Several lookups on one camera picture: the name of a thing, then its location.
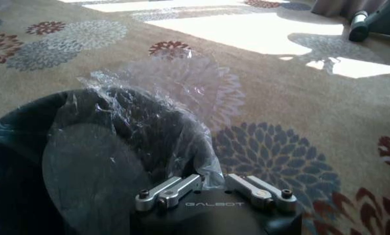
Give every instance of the screw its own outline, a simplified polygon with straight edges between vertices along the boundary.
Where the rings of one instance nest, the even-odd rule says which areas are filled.
[[[292,197],[292,191],[289,191],[288,189],[283,189],[281,190],[281,198],[289,199],[291,197]]]
[[[149,192],[147,189],[141,190],[140,193],[137,194],[140,199],[145,199],[149,195]]]

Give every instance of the crumpled plastic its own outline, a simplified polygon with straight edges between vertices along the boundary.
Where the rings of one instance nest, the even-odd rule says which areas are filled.
[[[157,68],[168,75],[152,76]],[[219,73],[192,51],[161,52],[0,119],[1,233],[128,234],[139,190],[192,173],[203,189],[223,187],[201,123],[219,86],[205,70]]]

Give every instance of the black trash can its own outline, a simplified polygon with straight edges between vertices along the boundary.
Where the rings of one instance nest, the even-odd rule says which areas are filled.
[[[128,234],[137,191],[195,172],[223,183],[188,112],[135,89],[49,95],[0,119],[0,234]]]

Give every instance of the clear plastic bag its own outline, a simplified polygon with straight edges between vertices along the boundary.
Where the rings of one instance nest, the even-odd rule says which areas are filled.
[[[223,186],[199,121],[219,81],[196,76],[217,67],[183,55],[93,72],[80,78],[84,90],[48,96],[0,119],[0,232],[128,234],[139,190],[192,173],[204,176],[204,189]],[[159,69],[168,72],[148,76]]]

